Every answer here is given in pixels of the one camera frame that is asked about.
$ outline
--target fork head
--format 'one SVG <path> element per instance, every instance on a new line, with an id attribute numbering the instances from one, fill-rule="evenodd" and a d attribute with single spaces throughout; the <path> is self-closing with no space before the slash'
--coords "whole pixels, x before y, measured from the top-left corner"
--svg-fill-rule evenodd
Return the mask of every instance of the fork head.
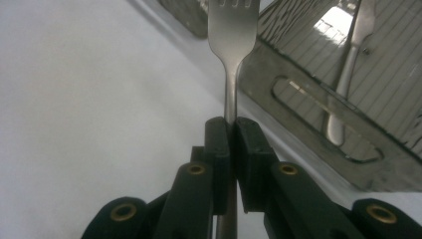
<path id="1" fill-rule="evenodd" d="M 259 8 L 260 0 L 209 0 L 208 41 L 224 64 L 240 63 L 252 51 Z"/>

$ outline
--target fork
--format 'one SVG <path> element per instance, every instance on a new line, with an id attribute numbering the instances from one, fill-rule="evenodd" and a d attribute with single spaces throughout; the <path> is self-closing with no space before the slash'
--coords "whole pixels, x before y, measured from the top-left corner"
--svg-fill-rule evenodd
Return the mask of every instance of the fork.
<path id="1" fill-rule="evenodd" d="M 238 69 L 254 48 L 259 9 L 260 0 L 209 0 L 208 3 L 208 42 L 226 71 L 224 119 L 230 140 L 237 117 Z M 218 239 L 237 238 L 237 185 L 233 170 L 229 178 L 227 211 L 217 219 Z"/>

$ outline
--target knife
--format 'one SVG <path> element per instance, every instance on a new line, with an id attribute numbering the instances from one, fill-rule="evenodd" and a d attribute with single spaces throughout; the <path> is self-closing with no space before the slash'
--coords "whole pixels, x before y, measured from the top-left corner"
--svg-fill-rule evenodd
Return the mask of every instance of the knife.
<path id="1" fill-rule="evenodd" d="M 360 0 L 355 18 L 353 31 L 351 32 L 350 49 L 348 50 L 335 89 L 335 92 L 345 99 L 347 99 L 351 74 L 353 73 L 353 67 L 359 48 L 362 45 L 363 40 L 372 34 L 375 26 L 375 0 Z M 341 120 L 333 115 L 329 115 L 326 121 L 325 136 L 334 145 L 341 146 L 344 143 L 344 125 Z"/>

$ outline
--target brass screw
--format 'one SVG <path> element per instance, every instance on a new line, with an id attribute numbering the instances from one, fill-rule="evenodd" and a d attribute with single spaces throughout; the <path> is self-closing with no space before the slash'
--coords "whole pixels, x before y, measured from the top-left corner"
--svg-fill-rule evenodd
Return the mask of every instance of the brass screw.
<path id="1" fill-rule="evenodd" d="M 112 209 L 109 217 L 113 221 L 125 221 L 132 218 L 136 214 L 136 207 L 132 203 L 123 203 Z"/>
<path id="2" fill-rule="evenodd" d="M 282 164 L 279 167 L 280 172 L 286 175 L 296 175 L 298 174 L 298 169 L 292 165 Z"/>
<path id="3" fill-rule="evenodd" d="M 373 217 L 374 219 L 386 223 L 386 224 L 394 224 L 397 222 L 397 216 L 392 213 L 390 210 L 376 205 L 370 204 L 366 207 L 366 212 Z"/>
<path id="4" fill-rule="evenodd" d="M 189 166 L 189 167 L 187 168 L 187 171 L 188 171 L 190 174 L 193 174 L 193 175 L 199 175 L 199 174 L 202 174 L 202 173 L 204 173 L 204 172 L 205 172 L 205 167 L 203 167 L 203 166 L 201 166 L 201 165 L 198 165 L 198 164 L 195 164 L 195 165 L 191 165 L 191 166 Z"/>

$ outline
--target silver fork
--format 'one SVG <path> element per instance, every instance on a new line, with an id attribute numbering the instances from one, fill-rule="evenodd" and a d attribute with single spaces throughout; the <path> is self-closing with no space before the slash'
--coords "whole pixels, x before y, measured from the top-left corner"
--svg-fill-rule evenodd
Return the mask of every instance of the silver fork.
<path id="1" fill-rule="evenodd" d="M 209 0 L 208 4 L 208 41 L 226 70 L 224 119 L 231 138 L 237 117 L 237 73 L 255 45 L 260 0 Z M 237 238 L 237 187 L 234 172 L 230 174 L 227 212 L 217 220 L 218 239 Z"/>

